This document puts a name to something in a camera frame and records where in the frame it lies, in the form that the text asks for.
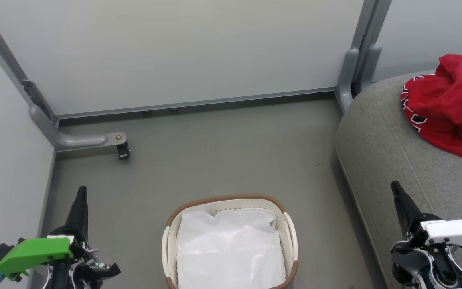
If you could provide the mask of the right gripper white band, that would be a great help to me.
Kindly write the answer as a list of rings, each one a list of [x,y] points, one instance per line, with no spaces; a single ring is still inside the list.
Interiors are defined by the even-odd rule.
[[[454,253],[462,248],[462,219],[422,214],[399,181],[390,184],[403,239],[390,253],[396,281],[462,281]]]

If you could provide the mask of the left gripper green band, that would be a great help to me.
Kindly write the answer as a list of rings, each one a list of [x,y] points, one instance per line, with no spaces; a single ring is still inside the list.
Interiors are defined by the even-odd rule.
[[[20,238],[17,245],[0,244],[0,282],[20,282],[35,267],[44,266],[44,289],[99,289],[105,280],[121,274],[116,263],[99,262],[88,240],[88,190],[81,185],[65,226],[46,238]]]

